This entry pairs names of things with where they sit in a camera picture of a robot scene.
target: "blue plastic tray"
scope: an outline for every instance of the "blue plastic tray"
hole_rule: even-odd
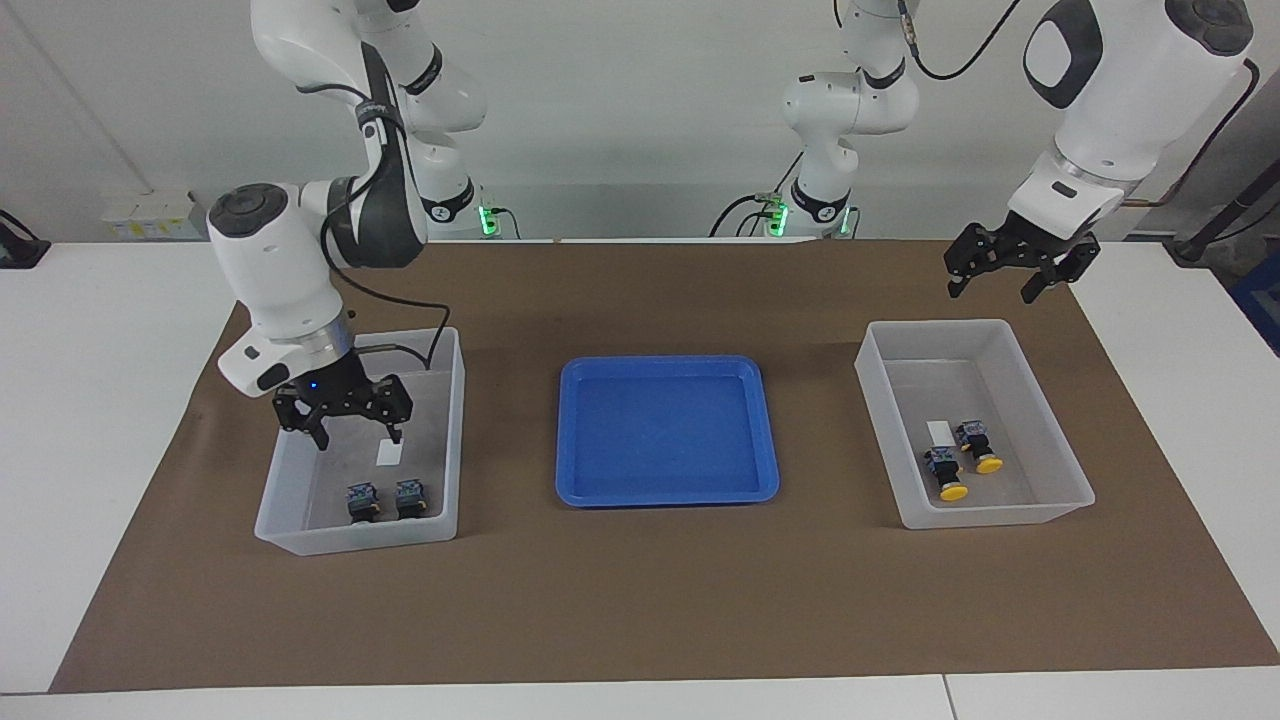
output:
[[[561,373],[556,492],[573,507],[764,502],[778,492],[748,357],[581,357]]]

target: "wall outlet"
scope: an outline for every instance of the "wall outlet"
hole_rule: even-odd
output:
[[[207,240],[205,209],[180,190],[111,197],[102,224],[123,241]]]

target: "brown mat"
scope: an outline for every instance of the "brown mat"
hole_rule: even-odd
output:
[[[433,246],[360,277],[457,309],[461,528],[294,557],[253,538],[268,401],[210,363],[55,692],[781,678],[1280,661],[1069,292],[948,301],[937,243]],[[362,332],[434,320],[347,292]],[[1007,318],[1097,505],[1039,527],[900,527],[851,361],[876,319]],[[237,313],[225,347],[244,328]],[[782,489],[581,511],[553,489],[572,357],[742,352]]]

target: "white wall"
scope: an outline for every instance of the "white wall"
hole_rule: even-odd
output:
[[[152,186],[189,187],[207,205],[243,182],[362,169],[346,110],[294,94],[257,56],[246,0],[4,4]],[[1005,4],[925,3],[918,26],[927,59],[959,64]],[[952,237],[970,220],[1002,219],[1057,126],[1020,63],[1050,4],[1025,3],[964,78],[922,79],[909,131],[855,140],[860,234]],[[476,179],[520,213],[526,236],[704,234],[728,200],[772,188],[799,150],[780,114],[787,82],[849,69],[819,0],[422,5],[436,42],[489,92],[485,126],[460,141]],[[1254,56],[1270,74],[1280,64],[1280,3],[1254,0],[1251,12]],[[74,128],[37,128],[47,109],[15,110],[49,102],[28,70],[0,59],[0,204],[55,238],[100,238],[92,199],[128,177],[118,164],[86,160],[92,154]],[[1212,122],[1169,152],[1146,195],[1178,174]],[[1126,213],[1114,233],[1140,217]]]

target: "black cable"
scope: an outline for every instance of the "black cable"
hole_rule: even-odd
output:
[[[36,237],[36,233],[31,232],[31,228],[28,228],[27,225],[22,224],[22,220],[19,220],[18,218],[14,218],[6,210],[0,210],[0,218],[4,218],[5,220],[9,222],[10,225],[13,225],[13,227],[20,229],[22,232],[27,233],[27,236],[31,237],[31,240],[35,240],[36,242],[40,242],[40,238]]]
[[[1280,208],[1280,200],[1276,200],[1275,202],[1272,202],[1271,208],[1267,208],[1266,213],[1262,213],[1261,215],[1258,215],[1257,218],[1254,218],[1249,224],[1244,225],[1243,228],[1240,228],[1238,231],[1231,231],[1228,234],[1217,236],[1217,237],[1213,238],[1213,242],[1219,242],[1221,240],[1230,240],[1230,238],[1233,238],[1233,237],[1235,237],[1238,234],[1242,234],[1242,233],[1245,233],[1248,231],[1252,231],[1253,228],[1258,227],[1258,224],[1261,224],[1262,220],[1266,220],[1267,218],[1270,218],[1271,214],[1276,211],[1276,208]]]
[[[516,227],[516,240],[525,240],[525,237],[520,234],[520,220],[516,219],[516,214],[512,213],[509,208],[494,208],[490,213],[494,215],[511,215],[511,224]]]
[[[795,160],[791,160],[791,167],[787,168],[787,172],[782,173],[782,179],[778,181],[778,184],[773,186],[773,193],[774,195],[777,195],[778,192],[782,192],[782,186],[787,183],[787,178],[791,177],[791,173],[795,172],[796,165],[800,164],[800,159],[801,158],[804,158],[804,150],[801,150],[796,155]],[[751,237],[755,237],[755,231],[759,229],[759,227],[760,227],[760,218],[756,218],[755,222],[751,223]]]
[[[924,64],[924,60],[920,59],[920,47],[919,45],[916,45],[915,41],[915,31],[911,29],[908,32],[908,28],[911,27],[911,13],[910,10],[906,9],[905,0],[899,0],[897,12],[902,17],[904,32],[906,35],[906,45],[911,50],[911,58],[915,60],[916,67],[920,68],[922,73],[936,81],[948,81],[948,79],[955,79],[969,72],[969,68],[972,68],[973,64],[978,61],[978,58],[982,58],[982,54],[987,51],[987,47],[991,45],[991,42],[996,40],[997,35],[1000,35],[1000,29],[1005,27],[1005,23],[1009,22],[1009,18],[1014,14],[1014,10],[1021,1],[1023,0],[1012,0],[1012,3],[1009,4],[1009,8],[1005,9],[1005,14],[1000,17],[1000,22],[996,23],[996,27],[991,28],[991,32],[987,35],[987,40],[982,41],[982,45],[978,46],[978,50],[974,51],[973,56],[969,58],[968,63],[960,65],[960,69],[952,73],[936,73]]]
[[[768,217],[769,217],[768,213],[751,213],[750,215],[742,218],[742,222],[739,223],[737,232],[733,233],[733,237],[742,237],[742,228],[746,227],[746,223],[751,222],[751,218],[755,218],[755,223],[756,223],[756,225],[759,225],[760,219],[762,218],[768,218]],[[751,234],[749,237],[755,237],[755,231],[754,229],[751,231]]]
[[[739,197],[737,200],[730,202],[728,208],[724,208],[724,211],[721,213],[721,217],[716,218],[716,224],[712,225],[712,232],[707,233],[707,237],[716,237],[716,233],[719,231],[721,224],[724,222],[724,218],[728,218],[730,213],[732,213],[741,205],[746,205],[748,202],[754,202],[754,201],[755,201],[754,195],[744,195],[742,197]]]
[[[301,92],[302,95],[315,95],[316,92],[324,92],[325,90],[344,90],[360,97],[365,102],[371,101],[369,96],[364,94],[364,91],[351,87],[349,85],[342,85],[338,82],[324,82],[320,85],[298,86],[298,92]]]
[[[1253,91],[1258,88],[1258,83],[1262,82],[1262,70],[1258,69],[1257,63],[1245,58],[1244,67],[1249,70],[1248,87],[1245,87],[1240,97],[1236,99],[1235,105],[1231,105],[1231,109],[1228,110],[1226,114],[1222,115],[1222,119],[1217,122],[1217,127],[1213,128],[1213,132],[1208,133],[1208,137],[1204,138],[1204,143],[1201,145],[1199,151],[1196,152],[1194,158],[1192,158],[1190,164],[1188,164],[1187,169],[1183,170],[1183,174],[1179,176],[1178,182],[1169,186],[1169,190],[1165,191],[1165,195],[1162,195],[1160,200],[1125,200],[1123,202],[1124,208],[1164,208],[1178,195],[1178,192],[1183,188],[1183,184],[1187,182],[1187,178],[1190,177],[1192,170],[1196,169],[1196,165],[1198,165],[1201,159],[1204,158],[1204,154],[1208,152],[1208,147],[1213,145],[1215,140],[1217,140],[1222,128],[1225,128],[1226,123],[1231,122],[1231,118],[1240,111],[1240,108],[1243,108],[1249,100]]]
[[[408,300],[408,299],[404,299],[404,297],[396,297],[394,295],[387,295],[384,292],[379,292],[379,291],[372,290],[370,287],[365,287],[365,286],[360,284],[358,282],[351,279],[347,275],[347,273],[343,273],[342,269],[338,266],[338,264],[333,261],[333,255],[329,252],[329,241],[328,241],[326,236],[328,236],[328,232],[329,232],[329,224],[333,222],[334,215],[337,215],[339,211],[349,208],[351,204],[356,201],[356,199],[358,199],[361,195],[364,195],[370,188],[370,186],[372,186],[375,182],[378,182],[378,179],[380,179],[381,176],[387,173],[387,168],[388,167],[389,167],[389,164],[387,161],[387,152],[384,150],[383,154],[381,154],[381,156],[378,158],[378,167],[374,169],[372,174],[369,176],[369,179],[366,179],[364,183],[361,183],[361,186],[358,188],[356,188],[353,192],[348,191],[346,200],[343,200],[342,202],[339,202],[338,205],[335,205],[333,208],[333,210],[329,210],[329,213],[325,214],[324,220],[320,222],[320,254],[324,255],[325,263],[329,265],[329,269],[333,270],[333,273],[335,275],[338,275],[339,278],[342,278],[342,281],[344,283],[347,283],[351,287],[358,290],[360,292],[364,292],[365,295],[369,295],[371,297],[376,297],[378,300],[381,300],[384,302],[392,302],[392,304],[396,304],[396,305],[407,305],[410,307],[426,307],[426,309],[430,309],[430,310],[442,310],[444,313],[444,316],[440,318],[440,324],[436,325],[436,328],[435,328],[435,336],[431,338],[431,347],[426,351],[426,366],[428,366],[428,369],[430,369],[431,368],[431,360],[435,357],[435,346],[439,345],[439,342],[440,342],[440,333],[443,333],[444,332],[444,327],[449,324],[449,315],[452,315],[452,313],[453,313],[449,309],[449,306],[445,305],[445,304],[443,304],[443,302],[425,302],[425,301],[421,301],[421,300]]]
[[[413,357],[417,357],[422,363],[424,368],[426,368],[428,370],[431,369],[431,361],[428,360],[426,356],[424,356],[421,352],[419,352],[419,351],[416,351],[412,347],[408,347],[406,345],[397,345],[394,342],[387,343],[387,345],[370,345],[370,346],[366,346],[366,347],[357,347],[356,348],[356,354],[357,355],[364,355],[366,352],[390,352],[392,350],[398,350],[401,352],[408,352]]]

